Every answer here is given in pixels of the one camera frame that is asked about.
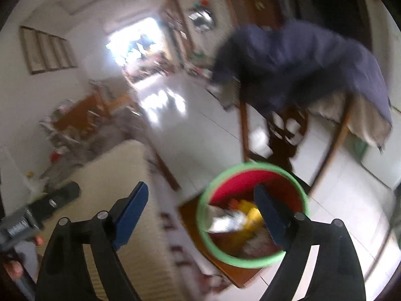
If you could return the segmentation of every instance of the finger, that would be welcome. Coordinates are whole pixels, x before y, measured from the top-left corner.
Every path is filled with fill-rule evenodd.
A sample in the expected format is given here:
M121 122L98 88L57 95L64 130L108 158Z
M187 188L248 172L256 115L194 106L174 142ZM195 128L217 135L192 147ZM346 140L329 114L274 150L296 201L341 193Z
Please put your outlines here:
M22 265L18 261L10 261L7 264L4 264L6 272L11 277L12 280L16 280L21 278L24 273L24 269Z
M41 236L35 236L34 241L37 246L41 246L45 243L45 240Z

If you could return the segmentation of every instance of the white tile floor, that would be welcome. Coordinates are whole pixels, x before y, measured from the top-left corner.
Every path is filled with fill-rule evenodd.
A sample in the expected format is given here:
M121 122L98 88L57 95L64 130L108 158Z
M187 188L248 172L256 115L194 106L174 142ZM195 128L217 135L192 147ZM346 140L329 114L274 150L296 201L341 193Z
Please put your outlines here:
M190 199L222 171L241 162L238 111L225 112L203 85L201 79L184 73L155 76L136 85L150 123L152 142L182 187L178 196L181 201ZM269 148L264 120L252 108L249 118L251 147L265 155ZM332 132L333 126L327 121L310 119L308 133L293 160L294 173L305 182L313 179ZM393 203L392 192L343 148L310 199L310 217L328 223L334 218L342 219L366 273L382 243ZM311 251L294 300L306 292L317 249ZM392 238L376 271L366 282L368 301L381 292L400 260L401 251ZM232 286L214 296L214 300L259 300L278 266L269 268L250 287L238 290Z

